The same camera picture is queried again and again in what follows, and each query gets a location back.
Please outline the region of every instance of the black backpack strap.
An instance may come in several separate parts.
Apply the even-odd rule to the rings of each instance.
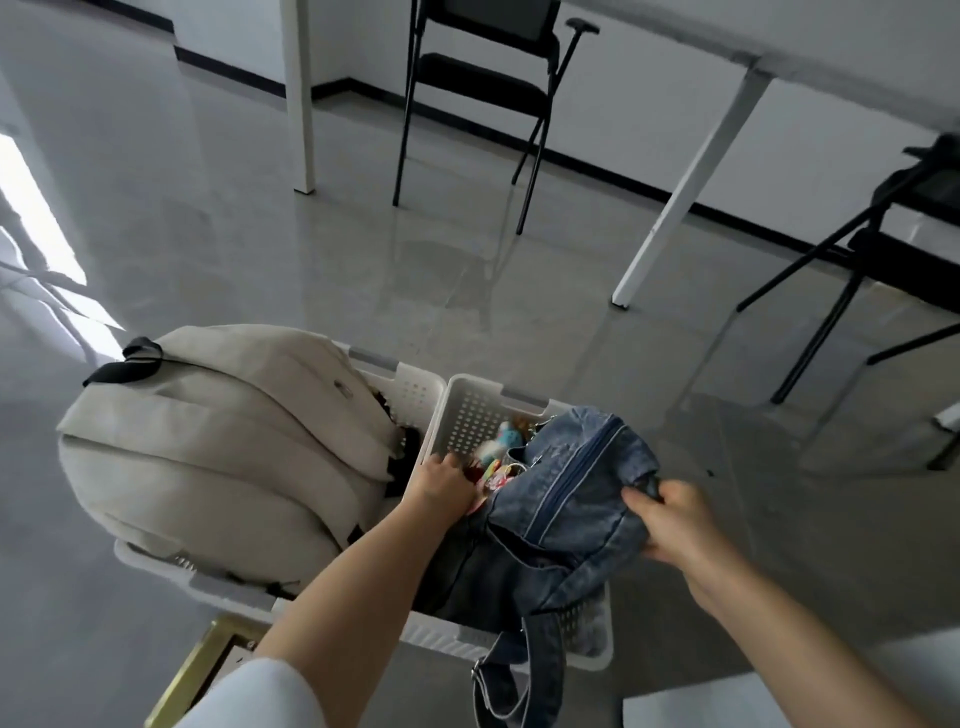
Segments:
[[[517,693],[511,665],[529,660],[530,679]],[[550,728],[564,701],[564,638],[556,613],[523,620],[523,636],[502,632],[473,666],[473,713],[478,728]]]
[[[153,376],[160,371],[163,348],[146,336],[137,336],[123,349],[123,357],[126,361],[111,361],[84,379],[84,387],[91,382],[126,384]]]

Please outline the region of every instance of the gray tile floor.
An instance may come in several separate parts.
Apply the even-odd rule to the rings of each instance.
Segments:
[[[860,366],[947,314],[865,289],[775,408],[838,271],[805,270],[730,320],[791,255],[691,220],[632,309],[613,311],[657,206],[545,165],[514,238],[514,155],[418,119],[394,210],[399,114],[343,96],[314,124],[320,185],[306,198],[287,181],[278,100],[180,66],[167,36],[86,6],[0,7],[0,186],[35,183],[49,207],[18,210],[46,221],[36,247],[0,236],[0,723],[138,724],[212,616],[113,559],[53,437],[93,362],[185,324],[309,328],[616,410],[855,643],[960,622],[960,470],[923,470],[946,440],[928,418],[960,396],[960,339]],[[101,323],[63,313],[53,284],[99,302]],[[637,560],[612,600],[613,666],[571,673],[562,724],[615,725],[622,695],[748,667],[675,572]],[[402,647],[365,725],[471,720],[468,666]]]

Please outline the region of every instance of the white sleeve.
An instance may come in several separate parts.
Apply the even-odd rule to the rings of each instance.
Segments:
[[[281,660],[257,658],[204,695],[177,728],[325,728],[317,696]]]

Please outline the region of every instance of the forearm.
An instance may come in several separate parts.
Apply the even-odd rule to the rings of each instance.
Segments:
[[[745,561],[725,566],[706,591],[710,611],[794,728],[927,725],[835,634]]]
[[[406,502],[321,572],[257,648],[310,683],[330,728],[353,728],[393,654],[444,523]]]

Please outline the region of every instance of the beige backpack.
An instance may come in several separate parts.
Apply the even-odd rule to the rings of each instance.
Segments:
[[[111,534],[297,593],[374,526],[400,430],[329,339],[184,327],[124,355],[58,426],[77,499]]]

